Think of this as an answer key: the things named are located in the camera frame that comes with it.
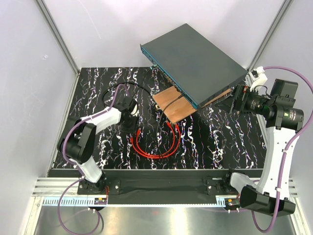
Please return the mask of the grey network switch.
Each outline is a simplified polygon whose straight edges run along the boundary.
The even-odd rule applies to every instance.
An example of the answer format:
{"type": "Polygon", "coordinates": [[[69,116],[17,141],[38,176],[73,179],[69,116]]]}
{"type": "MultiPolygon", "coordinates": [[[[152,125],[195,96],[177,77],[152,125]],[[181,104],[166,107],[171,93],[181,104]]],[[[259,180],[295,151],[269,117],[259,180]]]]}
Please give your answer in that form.
{"type": "Polygon", "coordinates": [[[188,24],[140,46],[195,109],[242,82],[247,70],[188,24]]]}

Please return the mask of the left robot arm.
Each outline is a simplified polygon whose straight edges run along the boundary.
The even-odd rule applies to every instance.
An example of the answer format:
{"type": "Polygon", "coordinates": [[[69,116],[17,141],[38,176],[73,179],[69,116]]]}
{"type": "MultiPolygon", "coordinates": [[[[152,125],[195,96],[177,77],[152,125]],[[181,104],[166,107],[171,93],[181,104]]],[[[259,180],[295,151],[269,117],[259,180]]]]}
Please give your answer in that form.
{"type": "Polygon", "coordinates": [[[106,177],[92,156],[95,137],[116,124],[126,134],[137,130],[138,104],[134,98],[125,97],[122,102],[88,117],[69,117],[57,144],[66,162],[75,165],[82,174],[82,187],[96,194],[106,189],[106,177]]]}

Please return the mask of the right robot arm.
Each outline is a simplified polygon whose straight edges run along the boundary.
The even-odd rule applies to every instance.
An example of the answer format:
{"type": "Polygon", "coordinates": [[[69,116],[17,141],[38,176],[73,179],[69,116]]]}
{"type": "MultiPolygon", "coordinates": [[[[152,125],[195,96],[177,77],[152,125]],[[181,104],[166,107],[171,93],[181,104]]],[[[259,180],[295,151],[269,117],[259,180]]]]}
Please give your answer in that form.
{"type": "Polygon", "coordinates": [[[261,178],[257,184],[248,176],[232,173],[222,181],[224,192],[240,193],[240,205],[254,212],[278,216],[294,213],[295,203],[289,200],[289,174],[293,145],[288,142],[303,126],[304,113],[294,108],[298,83],[277,79],[270,98],[259,95],[249,86],[238,85],[233,94],[233,109],[239,113],[261,115],[266,120],[267,151],[261,178]]]}

